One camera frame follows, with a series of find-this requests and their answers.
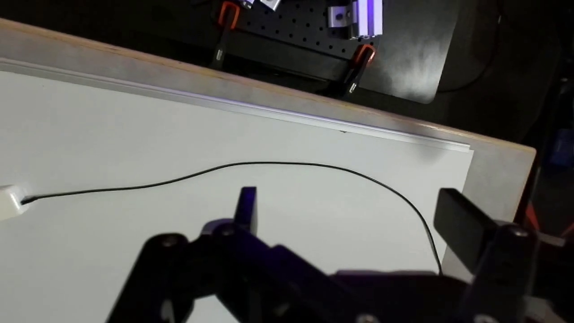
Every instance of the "dark background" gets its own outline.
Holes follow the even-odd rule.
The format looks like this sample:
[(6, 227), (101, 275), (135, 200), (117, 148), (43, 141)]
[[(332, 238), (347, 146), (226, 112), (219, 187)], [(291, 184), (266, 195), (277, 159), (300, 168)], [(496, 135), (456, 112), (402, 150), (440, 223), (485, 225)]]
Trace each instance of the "dark background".
[[(151, 0), (0, 0), (0, 17), (180, 62), (210, 62), (212, 53), (162, 35), (173, 22), (171, 11), (205, 0), (165, 0), (164, 11), (146, 17), (144, 26), (146, 3)], [(569, 0), (463, 0), (440, 94), (431, 105), (363, 90), (350, 101), (537, 148), (542, 177), (539, 186), (531, 180), (533, 200), (544, 230), (558, 234), (574, 218), (574, 173), (548, 160), (556, 130), (573, 114), (573, 105), (560, 99), (560, 89), (574, 80), (573, 24)], [(307, 92), (327, 87), (237, 58), (226, 60), (226, 71)]]

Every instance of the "cable end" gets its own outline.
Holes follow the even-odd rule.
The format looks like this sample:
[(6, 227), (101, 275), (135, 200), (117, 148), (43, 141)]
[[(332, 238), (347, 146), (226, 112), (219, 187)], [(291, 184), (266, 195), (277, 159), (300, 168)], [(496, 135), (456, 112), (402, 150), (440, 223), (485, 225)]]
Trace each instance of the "cable end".
[(0, 221), (22, 216), (24, 211), (17, 187), (0, 187)]

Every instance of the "white board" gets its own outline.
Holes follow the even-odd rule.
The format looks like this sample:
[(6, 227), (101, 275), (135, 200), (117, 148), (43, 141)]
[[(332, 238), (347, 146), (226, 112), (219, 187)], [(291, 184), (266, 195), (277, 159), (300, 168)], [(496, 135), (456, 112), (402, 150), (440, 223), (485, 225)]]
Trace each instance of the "white board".
[[(153, 184), (246, 160), (318, 162), (391, 186), (433, 227), (438, 189), (463, 189), (472, 162), (451, 142), (9, 72), (0, 72), (0, 98), (0, 187), (24, 195)], [(336, 171), (243, 168), (153, 191), (45, 200), (0, 223), (0, 322), (106, 322), (149, 238), (198, 238), (207, 221), (234, 214), (244, 186), (259, 187), (261, 238), (327, 273), (436, 272), (420, 220), (391, 193)], [(228, 320), (203, 302), (192, 322)]]

